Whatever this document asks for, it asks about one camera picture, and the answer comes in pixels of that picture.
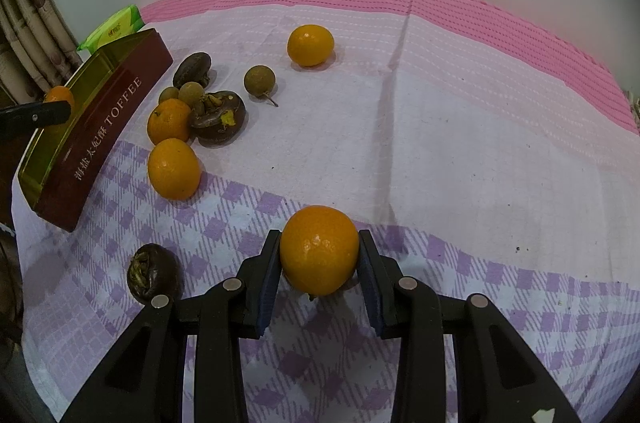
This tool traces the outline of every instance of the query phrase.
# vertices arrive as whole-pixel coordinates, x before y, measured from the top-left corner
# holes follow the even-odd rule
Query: metal pin
[[[476,294],[471,297],[471,304],[477,308],[485,308],[489,305],[489,299],[481,294]]]
[[[222,282],[222,287],[227,291],[235,291],[242,287],[242,281],[239,278],[228,278]]]
[[[408,291],[411,291],[411,290],[416,289],[418,287],[418,281],[413,277],[402,277],[401,279],[399,279],[398,285],[402,289],[406,289]]]
[[[156,295],[151,299],[151,305],[156,309],[161,309],[169,303],[169,297],[167,295]]]

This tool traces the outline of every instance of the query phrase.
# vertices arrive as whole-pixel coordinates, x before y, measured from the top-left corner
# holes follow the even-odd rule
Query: green plastic packet
[[[78,46],[78,51],[87,50],[94,54],[97,48],[138,31],[145,23],[140,16],[138,6],[130,5],[116,11],[107,18],[84,42]]]

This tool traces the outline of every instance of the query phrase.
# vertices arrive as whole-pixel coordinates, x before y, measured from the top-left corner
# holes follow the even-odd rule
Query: longan stem
[[[271,98],[271,96],[269,96],[268,94],[264,94],[263,95],[266,99],[268,99],[269,101],[271,101],[271,103],[273,103],[276,107],[278,107],[279,105],[273,101],[273,99]]]

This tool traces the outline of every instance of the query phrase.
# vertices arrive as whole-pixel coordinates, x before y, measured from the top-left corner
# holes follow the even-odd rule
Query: pink stripe
[[[159,0],[141,13],[145,22],[162,22],[266,4],[419,16],[559,78],[614,123],[638,132],[628,102],[606,67],[548,31],[479,0]]]

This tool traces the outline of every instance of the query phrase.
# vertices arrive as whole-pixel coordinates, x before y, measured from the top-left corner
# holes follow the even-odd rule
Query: yellow-orange citrus fruit
[[[299,66],[313,67],[329,58],[334,44],[334,36],[328,29],[308,24],[293,30],[287,43],[287,53]]]
[[[310,295],[330,295],[356,267],[358,231],[344,213],[307,206],[287,221],[280,238],[280,261],[291,285]]]
[[[162,140],[177,138],[189,139],[189,105],[177,98],[165,99],[149,116],[146,122],[146,133],[154,145]]]
[[[189,199],[200,184],[200,164],[195,152],[176,138],[156,145],[149,154],[146,170],[151,186],[164,199]]]
[[[44,97],[45,103],[48,103],[49,101],[63,100],[69,102],[69,105],[71,105],[71,114],[73,114],[76,107],[76,100],[74,99],[73,93],[71,93],[71,89],[68,87],[65,87],[64,85],[57,85],[47,93],[47,96]]]

